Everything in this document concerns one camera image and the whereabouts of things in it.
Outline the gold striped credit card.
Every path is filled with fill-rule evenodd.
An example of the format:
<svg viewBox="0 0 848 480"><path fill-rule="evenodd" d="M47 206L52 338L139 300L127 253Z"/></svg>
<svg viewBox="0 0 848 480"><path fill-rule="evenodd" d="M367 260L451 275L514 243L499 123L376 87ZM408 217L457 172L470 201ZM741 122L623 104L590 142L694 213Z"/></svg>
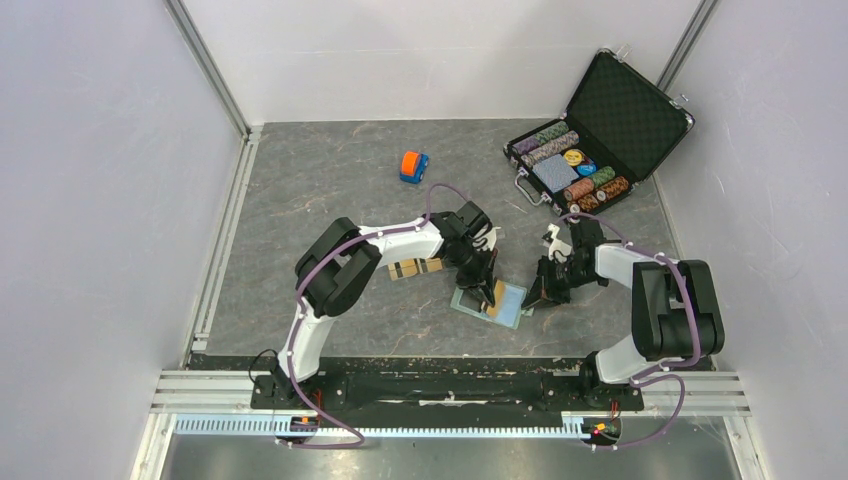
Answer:
<svg viewBox="0 0 848 480"><path fill-rule="evenodd" d="M493 303L484 303L483 308L481 310L489 318L496 318L504 305L504 298L506 296L506 284L498 279L495 283L493 290Z"/></svg>

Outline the green card holder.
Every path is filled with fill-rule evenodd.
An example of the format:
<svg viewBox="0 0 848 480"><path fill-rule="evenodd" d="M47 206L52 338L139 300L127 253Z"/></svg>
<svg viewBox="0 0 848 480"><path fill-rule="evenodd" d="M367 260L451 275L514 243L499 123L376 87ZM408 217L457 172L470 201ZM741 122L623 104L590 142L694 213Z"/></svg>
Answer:
<svg viewBox="0 0 848 480"><path fill-rule="evenodd" d="M521 307L527 293L525 288L498 280L494 292L495 304L490 305L476 298L469 290L456 288L450 307L465 315L513 330L519 327L523 318L534 314L533 308Z"/></svg>

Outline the clear tray with cards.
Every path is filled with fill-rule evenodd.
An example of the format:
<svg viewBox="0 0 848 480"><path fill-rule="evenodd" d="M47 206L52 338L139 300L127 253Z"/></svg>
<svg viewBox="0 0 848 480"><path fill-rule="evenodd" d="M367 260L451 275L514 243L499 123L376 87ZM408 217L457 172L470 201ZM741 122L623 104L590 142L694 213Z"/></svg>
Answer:
<svg viewBox="0 0 848 480"><path fill-rule="evenodd" d="M439 258L407 259L390 264L388 271L390 280L397 281L416 275L434 273L444 268L444 263Z"/></svg>

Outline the blue orange card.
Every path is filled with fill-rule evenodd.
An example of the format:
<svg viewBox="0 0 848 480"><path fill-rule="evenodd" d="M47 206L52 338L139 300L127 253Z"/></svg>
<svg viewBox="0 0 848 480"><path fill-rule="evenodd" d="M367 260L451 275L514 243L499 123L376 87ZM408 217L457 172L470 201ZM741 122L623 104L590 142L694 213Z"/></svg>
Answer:
<svg viewBox="0 0 848 480"><path fill-rule="evenodd" d="M420 184L428 164L428 155L415 151L407 151L401 159L399 179L410 184Z"/></svg>

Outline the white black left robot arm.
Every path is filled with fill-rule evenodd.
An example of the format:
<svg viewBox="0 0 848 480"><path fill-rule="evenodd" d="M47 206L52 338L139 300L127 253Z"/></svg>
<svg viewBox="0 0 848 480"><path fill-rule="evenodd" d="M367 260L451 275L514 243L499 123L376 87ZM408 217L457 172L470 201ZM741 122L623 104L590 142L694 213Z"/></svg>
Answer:
<svg viewBox="0 0 848 480"><path fill-rule="evenodd" d="M495 306L496 233L474 202L457 211L426 213L384 227L359 226L348 217L333 221L295 267L296 313L278 355L283 374L275 392L290 407L314 394L311 378L335 320L359 300L374 273L402 260L440 259L456 269L456 285Z"/></svg>

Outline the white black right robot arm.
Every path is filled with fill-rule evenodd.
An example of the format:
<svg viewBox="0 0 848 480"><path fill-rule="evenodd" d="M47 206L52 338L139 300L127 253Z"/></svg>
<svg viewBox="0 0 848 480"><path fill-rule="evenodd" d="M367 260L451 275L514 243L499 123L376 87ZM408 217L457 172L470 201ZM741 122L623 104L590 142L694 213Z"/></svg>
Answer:
<svg viewBox="0 0 848 480"><path fill-rule="evenodd" d="M618 385L636 386L648 375L689 367L719 353L725 330L709 265L649 253L624 238L605 237L609 224L586 214L563 218L571 241L556 224L543 237L547 252L522 304L536 309L567 304L573 290L615 282L631 292L630 332L615 345L583 361L577 392L591 408L602 408Z"/></svg>

